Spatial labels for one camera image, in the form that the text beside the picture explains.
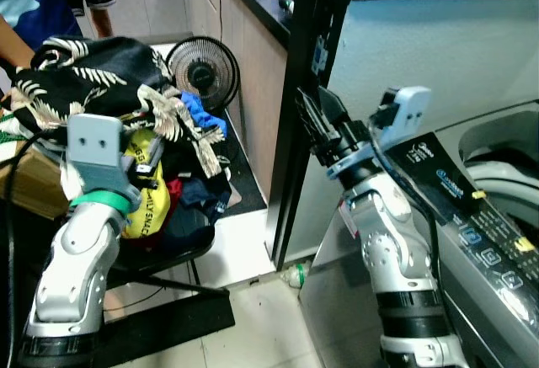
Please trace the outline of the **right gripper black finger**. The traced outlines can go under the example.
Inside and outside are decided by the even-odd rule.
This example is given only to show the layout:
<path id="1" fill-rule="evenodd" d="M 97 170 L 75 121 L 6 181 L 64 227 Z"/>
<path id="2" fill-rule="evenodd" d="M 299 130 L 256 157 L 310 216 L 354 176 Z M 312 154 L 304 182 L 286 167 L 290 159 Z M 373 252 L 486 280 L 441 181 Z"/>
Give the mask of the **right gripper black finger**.
<path id="1" fill-rule="evenodd" d="M 303 122 L 304 128 L 307 129 L 312 147 L 319 147 L 328 140 L 327 123 L 324 120 L 319 102 L 301 88 L 297 88 L 296 93 L 297 96 L 294 101 L 296 101 L 301 122 Z"/>
<path id="2" fill-rule="evenodd" d="M 319 87 L 318 99 L 323 118 L 329 125 L 333 125 L 335 128 L 336 125 L 348 121 L 347 109 L 337 94 L 328 91 L 325 87 Z"/>

